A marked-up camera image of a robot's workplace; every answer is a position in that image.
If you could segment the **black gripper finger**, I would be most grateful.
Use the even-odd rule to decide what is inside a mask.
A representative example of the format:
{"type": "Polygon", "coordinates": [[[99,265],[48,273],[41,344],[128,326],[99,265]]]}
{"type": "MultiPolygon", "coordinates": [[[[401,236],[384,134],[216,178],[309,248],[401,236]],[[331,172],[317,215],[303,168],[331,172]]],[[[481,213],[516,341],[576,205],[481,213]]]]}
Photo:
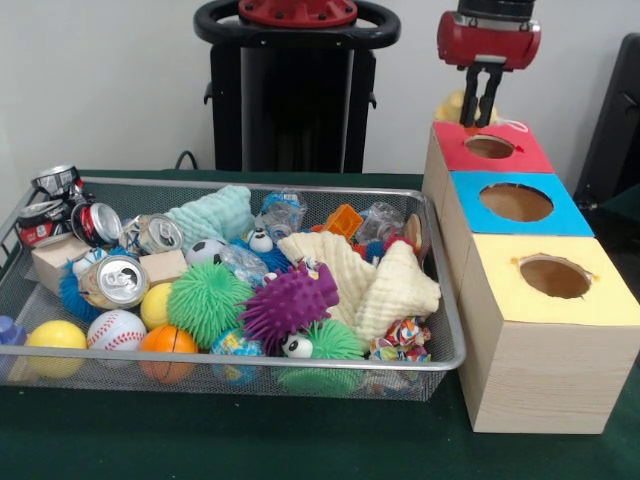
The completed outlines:
{"type": "Polygon", "coordinates": [[[478,110],[477,97],[479,75],[484,71],[482,64],[472,64],[466,70],[466,86],[461,107],[461,124],[464,127],[482,126],[482,112],[478,110]]]}
{"type": "Polygon", "coordinates": [[[488,64],[485,68],[489,74],[484,92],[484,123],[489,124],[493,115],[493,108],[499,86],[504,74],[503,68],[499,64],[488,64]]]}

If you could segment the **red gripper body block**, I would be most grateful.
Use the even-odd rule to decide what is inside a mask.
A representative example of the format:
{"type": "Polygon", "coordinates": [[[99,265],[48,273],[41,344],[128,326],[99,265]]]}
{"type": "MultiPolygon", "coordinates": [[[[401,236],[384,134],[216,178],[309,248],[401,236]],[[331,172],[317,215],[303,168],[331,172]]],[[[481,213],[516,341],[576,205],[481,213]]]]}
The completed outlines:
{"type": "Polygon", "coordinates": [[[506,71],[524,70],[540,42],[541,26],[536,20],[490,20],[455,11],[442,14],[437,31],[439,58],[460,68],[489,63],[506,71]]]}

